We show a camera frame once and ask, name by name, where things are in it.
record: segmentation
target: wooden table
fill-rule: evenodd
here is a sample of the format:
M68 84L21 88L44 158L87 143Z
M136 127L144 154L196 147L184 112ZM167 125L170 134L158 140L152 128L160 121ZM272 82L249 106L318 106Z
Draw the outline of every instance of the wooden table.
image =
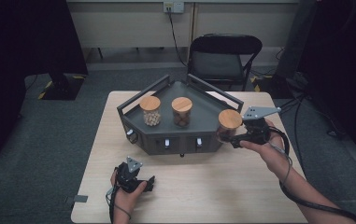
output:
M138 179L156 176L154 189L141 195L132 223L305 223L296 204L279 188L278 180L260 156L244 148L224 144L215 153L149 156L125 137L117 106L137 91L113 91L93 143L75 203L75 223L109 223L105 199L115 166L127 156L143 162ZM265 92L228 92L250 105L274 106ZM267 117L285 132L278 114ZM239 133L245 133L240 127ZM291 149L293 167L302 174Z

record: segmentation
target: electrical outlet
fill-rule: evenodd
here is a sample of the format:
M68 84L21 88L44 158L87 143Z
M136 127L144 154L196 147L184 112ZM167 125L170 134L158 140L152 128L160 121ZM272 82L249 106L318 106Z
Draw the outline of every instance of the electrical outlet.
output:
M174 2L174 13L184 13L184 2Z
M164 12L174 12L174 3L173 2L164 2Z

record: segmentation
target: glass jar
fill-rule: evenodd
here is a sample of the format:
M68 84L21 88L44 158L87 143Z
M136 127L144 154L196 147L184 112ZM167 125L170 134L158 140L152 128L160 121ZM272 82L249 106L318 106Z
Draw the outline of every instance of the glass jar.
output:
M181 128L187 127L190 124L192 101L186 97L178 97L172 101L172 111L174 123Z
M229 137L236 134L236 129L242 125L241 115L233 109L225 109L219 114L219 128L216 138L222 143L228 143Z
M160 99L155 96L147 96L140 102L140 107L143 110L143 120L149 126L156 126L161 121L159 108L161 105Z

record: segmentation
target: wrist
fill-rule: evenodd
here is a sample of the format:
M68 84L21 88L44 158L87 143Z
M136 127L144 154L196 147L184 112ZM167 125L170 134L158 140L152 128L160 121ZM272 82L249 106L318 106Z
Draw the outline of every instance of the wrist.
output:
M124 210L123 208L119 207L118 205L114 204L114 224L127 224L131 219L131 212Z
M292 168L290 168L288 162L283 162L272 166L272 168L269 166L269 169L277 176L280 181L283 181L286 178L286 174L289 172L289 169Z

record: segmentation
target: human hand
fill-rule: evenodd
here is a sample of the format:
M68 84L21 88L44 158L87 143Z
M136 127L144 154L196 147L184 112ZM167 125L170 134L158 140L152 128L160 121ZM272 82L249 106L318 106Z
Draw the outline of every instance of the human hand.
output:
M270 120L266 119L265 122L267 122L268 126L275 127ZM283 155L271 146L271 144L273 144L275 147L284 148L282 138L279 134L271 132L268 142L269 143L265 143L264 145L258 145L248 141L241 141L239 144L244 148L259 153L268 169L276 174L279 179L283 180L289 169L289 161L286 155Z
M110 183L112 186L116 186L116 174L117 171L113 172L113 175L110 178ZM133 213L136 201L139 198L140 194L145 190L147 186L146 181L142 181L135 191L132 193L127 193L123 189L119 189L116 194L114 201L114 223L128 223L130 215Z

